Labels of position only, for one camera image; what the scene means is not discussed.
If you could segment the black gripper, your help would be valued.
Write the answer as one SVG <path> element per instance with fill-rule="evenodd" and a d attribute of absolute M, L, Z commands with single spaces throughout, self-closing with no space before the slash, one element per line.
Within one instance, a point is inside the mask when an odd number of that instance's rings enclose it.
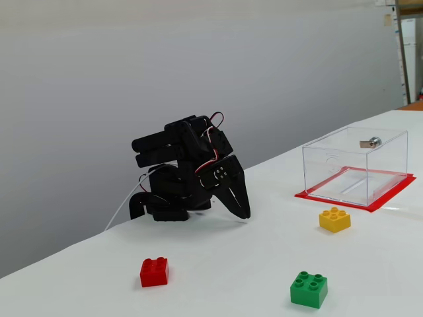
<path fill-rule="evenodd" d="M 200 185 L 213 194 L 226 208 L 241 219 L 250 218 L 250 204 L 245 187 L 244 170 L 235 155 L 206 166 L 198 172 Z"/>

